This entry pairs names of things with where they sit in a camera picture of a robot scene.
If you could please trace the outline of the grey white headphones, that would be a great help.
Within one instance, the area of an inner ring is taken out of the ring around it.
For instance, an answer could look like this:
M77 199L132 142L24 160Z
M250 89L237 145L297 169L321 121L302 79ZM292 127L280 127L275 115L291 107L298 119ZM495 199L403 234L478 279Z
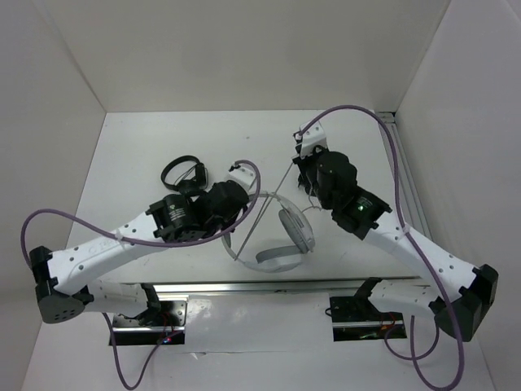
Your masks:
M273 192L262 191L260 198L279 204L278 222L274 222L273 235L254 242L252 250L240 250L238 255L233 248L231 234L221 238L228 255L250 270L266 274L277 274L294 270L300 266L305 256L315 247L313 228L304 213L288 198L275 195Z

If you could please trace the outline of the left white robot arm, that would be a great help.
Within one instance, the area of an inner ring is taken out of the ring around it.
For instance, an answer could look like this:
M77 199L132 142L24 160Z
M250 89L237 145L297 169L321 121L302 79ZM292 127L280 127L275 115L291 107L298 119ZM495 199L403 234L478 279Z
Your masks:
M167 195L131 222L74 248L33 249L29 259L43 322L62 323L84 312L100 312L153 324L163 309L151 284L110 283L102 276L140 257L229 233L238 218L245 217L249 202L238 183L217 182L194 197Z

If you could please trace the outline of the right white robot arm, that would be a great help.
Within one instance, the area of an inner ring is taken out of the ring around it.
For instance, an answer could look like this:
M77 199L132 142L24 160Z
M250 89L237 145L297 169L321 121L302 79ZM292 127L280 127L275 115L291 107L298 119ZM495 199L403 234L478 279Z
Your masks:
M463 261L407 225L389 204L358 185L357 168L344 154L321 149L292 161L300 186L317 197L339 228L401 261L429 285L421 289L369 278L357 291L359 316L410 312L434 319L453 338L473 339L495 301L499 274L493 267Z

